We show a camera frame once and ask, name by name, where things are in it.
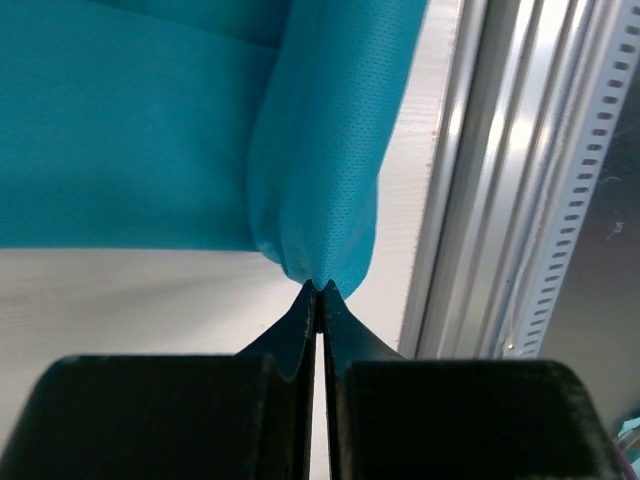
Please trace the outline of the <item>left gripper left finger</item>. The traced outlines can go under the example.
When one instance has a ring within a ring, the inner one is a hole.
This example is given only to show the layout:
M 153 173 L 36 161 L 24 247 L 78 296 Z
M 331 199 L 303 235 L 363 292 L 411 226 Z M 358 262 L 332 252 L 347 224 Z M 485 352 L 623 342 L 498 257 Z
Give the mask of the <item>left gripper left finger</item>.
M 316 292 L 234 355 L 51 364 L 1 456 L 5 479 L 305 479 Z

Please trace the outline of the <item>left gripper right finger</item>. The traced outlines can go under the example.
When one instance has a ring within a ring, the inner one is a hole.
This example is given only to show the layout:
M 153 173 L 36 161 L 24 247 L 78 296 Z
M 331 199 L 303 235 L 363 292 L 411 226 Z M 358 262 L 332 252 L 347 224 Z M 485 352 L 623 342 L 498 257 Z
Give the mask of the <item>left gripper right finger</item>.
M 620 479 L 574 372 L 546 360 L 408 360 L 318 296 L 335 479 Z

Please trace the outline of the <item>teal t shirt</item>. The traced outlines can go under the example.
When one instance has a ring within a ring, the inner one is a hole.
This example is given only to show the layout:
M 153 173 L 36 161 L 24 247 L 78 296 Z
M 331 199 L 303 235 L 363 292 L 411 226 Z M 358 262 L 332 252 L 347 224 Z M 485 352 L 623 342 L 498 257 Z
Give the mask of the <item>teal t shirt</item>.
M 258 251 L 362 283 L 423 1 L 5 1 L 5 248 Z

